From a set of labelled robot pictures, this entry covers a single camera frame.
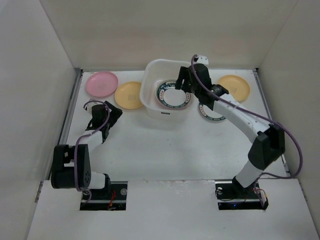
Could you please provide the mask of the yellow bear plate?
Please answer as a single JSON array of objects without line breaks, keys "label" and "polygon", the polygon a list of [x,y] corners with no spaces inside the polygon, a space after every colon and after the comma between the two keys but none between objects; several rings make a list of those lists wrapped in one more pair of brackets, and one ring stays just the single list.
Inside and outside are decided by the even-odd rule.
[{"label": "yellow bear plate", "polygon": [[114,94],[115,102],[122,108],[134,110],[143,104],[140,100],[141,83],[130,81],[119,86]]}]

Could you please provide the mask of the yellow plate on right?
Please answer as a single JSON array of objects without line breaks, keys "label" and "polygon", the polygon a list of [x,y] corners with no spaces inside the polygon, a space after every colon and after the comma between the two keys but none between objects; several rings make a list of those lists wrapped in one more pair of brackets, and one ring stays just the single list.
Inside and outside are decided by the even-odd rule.
[{"label": "yellow plate on right", "polygon": [[222,76],[217,83],[227,89],[233,98],[240,103],[245,101],[251,93],[247,81],[237,75]]}]

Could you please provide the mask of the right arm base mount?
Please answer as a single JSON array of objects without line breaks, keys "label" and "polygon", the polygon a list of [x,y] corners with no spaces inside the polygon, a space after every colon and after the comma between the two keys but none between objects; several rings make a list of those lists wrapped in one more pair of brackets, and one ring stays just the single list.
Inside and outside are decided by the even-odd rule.
[{"label": "right arm base mount", "polygon": [[269,200],[259,183],[254,183],[245,190],[236,191],[231,181],[217,181],[214,194],[219,210],[262,210],[269,206]]}]

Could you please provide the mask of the metal table edge rail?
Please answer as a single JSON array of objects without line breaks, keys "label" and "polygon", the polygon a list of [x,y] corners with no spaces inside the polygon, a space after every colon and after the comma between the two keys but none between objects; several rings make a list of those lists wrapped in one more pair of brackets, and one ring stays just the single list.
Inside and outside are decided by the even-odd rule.
[{"label": "metal table edge rail", "polygon": [[80,85],[81,85],[81,77],[83,74],[83,70],[79,67],[74,68],[75,71],[75,78],[73,81],[72,89],[70,91],[69,97],[68,97],[68,102],[66,105],[66,110],[64,112],[64,118],[62,121],[61,128],[59,130],[59,135],[58,139],[53,142],[53,147],[51,148],[49,152],[49,158],[48,158],[48,163],[46,164],[46,171],[44,175],[44,180],[47,181],[50,179],[51,175],[51,166],[52,166],[52,161],[53,161],[53,154],[54,154],[54,147],[58,145],[59,143],[64,143],[65,142],[65,137],[68,135],[67,130],[70,129],[70,124],[71,124],[71,118],[74,112],[74,104],[75,104],[75,99],[76,99],[76,94],[79,92]]}]

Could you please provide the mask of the white plastic bin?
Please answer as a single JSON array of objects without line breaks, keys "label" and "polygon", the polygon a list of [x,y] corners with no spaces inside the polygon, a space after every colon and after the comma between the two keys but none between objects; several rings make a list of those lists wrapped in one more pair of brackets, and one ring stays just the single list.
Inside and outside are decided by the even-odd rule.
[{"label": "white plastic bin", "polygon": [[191,116],[194,106],[194,96],[191,103],[181,109],[170,109],[160,104],[156,97],[158,85],[166,80],[177,80],[181,67],[189,67],[187,61],[156,59],[145,68],[142,78],[139,98],[146,107],[147,114],[156,120],[184,122]]}]

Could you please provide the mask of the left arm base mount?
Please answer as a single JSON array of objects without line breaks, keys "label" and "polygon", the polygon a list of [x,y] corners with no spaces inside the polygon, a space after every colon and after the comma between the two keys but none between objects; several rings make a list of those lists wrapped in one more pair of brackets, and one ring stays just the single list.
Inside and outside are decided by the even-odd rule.
[{"label": "left arm base mount", "polygon": [[80,211],[125,211],[127,206],[127,181],[111,182],[110,193],[91,190],[89,194],[81,196]]}]

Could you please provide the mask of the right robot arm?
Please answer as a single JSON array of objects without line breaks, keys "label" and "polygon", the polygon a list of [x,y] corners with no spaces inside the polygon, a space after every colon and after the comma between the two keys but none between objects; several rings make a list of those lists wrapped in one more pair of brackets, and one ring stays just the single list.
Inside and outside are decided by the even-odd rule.
[{"label": "right robot arm", "polygon": [[201,104],[229,120],[252,143],[247,163],[232,179],[232,193],[244,197],[263,171],[285,152],[284,130],[247,113],[226,88],[212,83],[204,64],[182,66],[175,88],[195,95]]}]

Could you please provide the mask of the green rimmed plate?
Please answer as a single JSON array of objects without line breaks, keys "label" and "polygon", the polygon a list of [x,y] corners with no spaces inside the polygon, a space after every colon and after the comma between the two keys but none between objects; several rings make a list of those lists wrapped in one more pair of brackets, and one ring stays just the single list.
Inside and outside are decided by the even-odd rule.
[{"label": "green rimmed plate", "polygon": [[224,116],[220,115],[219,113],[216,113],[215,111],[211,110],[209,107],[202,103],[198,104],[198,110],[202,117],[209,122],[220,123],[226,120]]},{"label": "green rimmed plate", "polygon": [[155,95],[161,105],[173,110],[186,108],[192,101],[191,94],[176,89],[176,81],[172,79],[162,81],[158,85]]}]

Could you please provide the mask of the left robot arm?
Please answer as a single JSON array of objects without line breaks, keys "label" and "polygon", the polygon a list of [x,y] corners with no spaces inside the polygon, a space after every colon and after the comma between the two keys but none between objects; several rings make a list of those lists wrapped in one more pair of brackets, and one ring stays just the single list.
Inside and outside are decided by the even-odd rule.
[{"label": "left robot arm", "polygon": [[90,153],[107,140],[110,129],[123,111],[108,101],[90,100],[83,106],[90,120],[74,144],[56,145],[51,165],[51,185],[54,189],[94,190],[100,197],[112,194],[113,186],[106,173],[91,169]]}]

